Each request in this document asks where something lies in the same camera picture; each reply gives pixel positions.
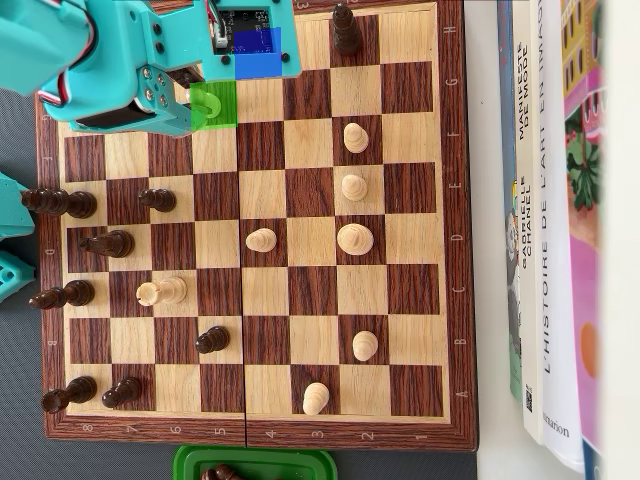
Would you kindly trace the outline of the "teal gripper with motor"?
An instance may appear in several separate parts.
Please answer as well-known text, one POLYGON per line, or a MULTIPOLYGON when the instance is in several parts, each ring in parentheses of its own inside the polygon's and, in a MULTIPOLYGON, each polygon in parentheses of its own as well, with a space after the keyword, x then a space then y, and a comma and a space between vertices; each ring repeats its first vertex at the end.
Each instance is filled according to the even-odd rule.
POLYGON ((150 64, 77 66, 47 81, 38 99, 53 119, 77 132, 187 135, 206 117, 199 107, 176 100, 175 82, 189 87, 203 76, 197 65, 168 72, 150 64))

